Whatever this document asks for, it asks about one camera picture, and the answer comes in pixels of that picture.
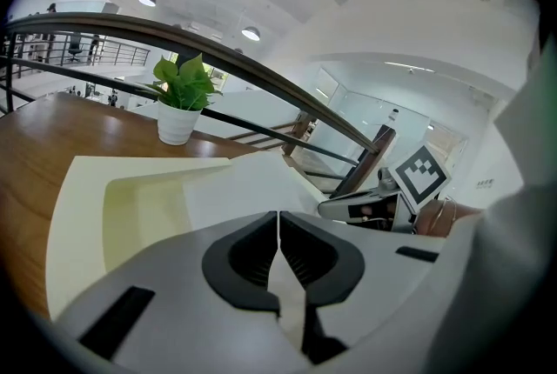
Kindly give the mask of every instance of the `ceiling light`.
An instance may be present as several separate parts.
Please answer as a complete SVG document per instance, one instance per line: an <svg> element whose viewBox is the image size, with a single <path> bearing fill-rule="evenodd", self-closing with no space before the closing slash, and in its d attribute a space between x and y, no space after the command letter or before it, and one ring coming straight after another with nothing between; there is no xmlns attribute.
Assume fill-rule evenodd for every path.
<svg viewBox="0 0 557 374"><path fill-rule="evenodd" d="M139 0L139 2L149 7L157 6L157 0Z"/></svg>
<svg viewBox="0 0 557 374"><path fill-rule="evenodd" d="M248 37L250 40L253 40L254 42L258 42L261 39L259 30L257 28L254 28L253 26L243 28L242 34L244 34L246 37Z"/></svg>
<svg viewBox="0 0 557 374"><path fill-rule="evenodd" d="M322 90L320 90L319 88L316 88L317 92L322 95L325 96L326 98L329 98L329 96L327 96Z"/></svg>
<svg viewBox="0 0 557 374"><path fill-rule="evenodd" d="M419 66L410 66L409 64L385 62L385 64L393 64L394 66L402 66L404 68L409 68L410 70L422 70L427 72L435 72L434 70L429 70L428 68L420 68Z"/></svg>

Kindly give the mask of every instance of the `white paper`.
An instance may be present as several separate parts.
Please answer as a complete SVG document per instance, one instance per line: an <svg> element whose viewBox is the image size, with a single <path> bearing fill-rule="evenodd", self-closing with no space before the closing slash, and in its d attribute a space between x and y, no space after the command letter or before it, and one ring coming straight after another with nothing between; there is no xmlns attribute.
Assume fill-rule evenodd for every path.
<svg viewBox="0 0 557 374"><path fill-rule="evenodd" d="M300 184L278 153L237 157L219 173L184 184L194 230L271 210L316 214L318 200Z"/></svg>

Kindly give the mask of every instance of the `ribbed white flower pot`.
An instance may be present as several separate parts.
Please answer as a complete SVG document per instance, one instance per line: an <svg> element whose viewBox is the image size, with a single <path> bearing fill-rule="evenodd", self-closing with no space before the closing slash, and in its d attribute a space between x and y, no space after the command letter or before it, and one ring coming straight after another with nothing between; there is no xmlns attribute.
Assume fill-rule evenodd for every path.
<svg viewBox="0 0 557 374"><path fill-rule="evenodd" d="M200 114L201 111L179 110L158 101L158 138L169 145L185 144Z"/></svg>

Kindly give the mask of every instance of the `metal railing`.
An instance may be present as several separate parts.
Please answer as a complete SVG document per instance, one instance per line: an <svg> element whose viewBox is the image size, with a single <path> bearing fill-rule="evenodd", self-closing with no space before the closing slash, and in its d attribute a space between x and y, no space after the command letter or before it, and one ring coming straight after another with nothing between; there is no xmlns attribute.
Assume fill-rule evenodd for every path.
<svg viewBox="0 0 557 374"><path fill-rule="evenodd" d="M3 55L8 46L9 44L4 41ZM14 43L13 56L31 62L58 66L79 64L144 66L149 52L146 48L118 42L107 36L62 31L52 31L48 34L19 31ZM25 77L35 69L18 65L12 71L12 76ZM0 73L0 80L4 77L5 75Z"/></svg>
<svg viewBox="0 0 557 374"><path fill-rule="evenodd" d="M12 80L14 66L25 66L35 70L49 71L77 80L101 84L114 90L127 92L134 96L145 97L153 101L157 100L157 95L152 92L147 92L146 87L141 84L125 83L121 80L102 77L83 71L79 67L64 67L52 63L31 61L19 57L16 53L17 36L22 32L51 35L62 31L66 36L70 36L69 32L89 32L93 36L104 35L149 44L163 50L170 50L185 57L195 57L202 53L205 63L228 72L233 76L242 78L248 83L255 84L262 90L266 90L274 96L296 106L307 113L308 116L317 118L345 137L353 140L353 142L363 147L363 152L357 161L325 150L316 145L309 144L294 135L284 134L235 116L230 116L207 108L203 109L201 113L202 116L236 125L256 133L264 134L268 137L273 137L284 144L299 146L349 163L353 167L346 177L342 179L338 189L333 191L333 196L345 194L346 190L343 190L343 187L357 188L359 181L357 181L356 178L361 178L362 175L369 173L368 168L379 161L381 151L385 148L385 146L378 146L375 144L355 127L350 125L345 119L329 110L315 97L301 90L297 85L276 72L266 68L261 63L251 60L249 57L231 50L220 43L215 43L189 31L141 18L91 13L59 13L26 17L6 24L4 31L9 37L9 42L6 46L5 54L0 56L6 66L5 84L0 83L0 89L6 91L7 100L6 107L0 106L0 110L3 113L10 113L14 110L14 96L26 102L34 100L34 97L13 88ZM319 174L319 176L339 179L336 175Z"/></svg>

